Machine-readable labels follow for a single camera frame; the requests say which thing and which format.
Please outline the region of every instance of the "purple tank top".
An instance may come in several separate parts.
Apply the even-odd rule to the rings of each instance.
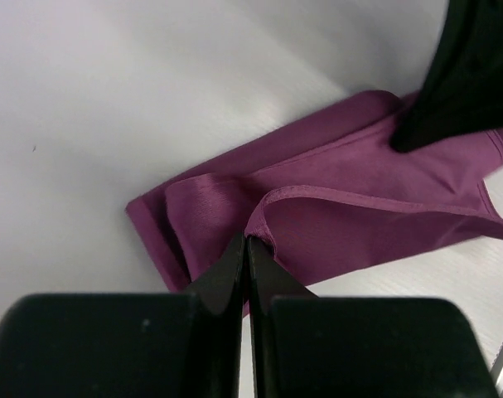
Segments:
[[[185,288],[239,231],[303,284],[478,236],[503,239],[483,178],[503,129],[413,153],[389,137],[410,99],[367,91],[203,163],[127,213],[167,287]]]

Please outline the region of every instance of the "purple fabric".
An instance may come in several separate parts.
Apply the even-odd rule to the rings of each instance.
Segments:
[[[394,153],[405,102],[355,95],[130,202],[167,287],[198,278],[239,231],[265,240],[304,284],[480,235],[503,239],[483,184],[503,165],[503,129]]]

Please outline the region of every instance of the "black object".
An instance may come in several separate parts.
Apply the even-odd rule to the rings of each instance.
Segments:
[[[20,301],[0,325],[0,398],[234,398],[248,296],[257,397],[497,397],[452,304],[317,298],[238,235],[183,294]]]
[[[428,76],[391,147],[409,152],[502,127],[503,0],[450,0]]]

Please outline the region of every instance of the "purple garment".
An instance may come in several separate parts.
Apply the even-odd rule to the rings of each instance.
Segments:
[[[198,278],[239,231],[271,245],[303,284],[481,235],[503,239],[483,183],[503,165],[503,129],[395,153],[388,141],[407,102],[355,95],[130,202],[167,287]]]

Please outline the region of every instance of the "white table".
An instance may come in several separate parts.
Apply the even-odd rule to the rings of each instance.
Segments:
[[[201,161],[365,88],[417,89],[443,0],[0,2],[0,317],[24,294],[160,292],[123,213]],[[503,215],[503,171],[489,180]],[[503,242],[326,281],[319,294],[442,296],[488,361]],[[242,396],[251,396],[244,333]]]

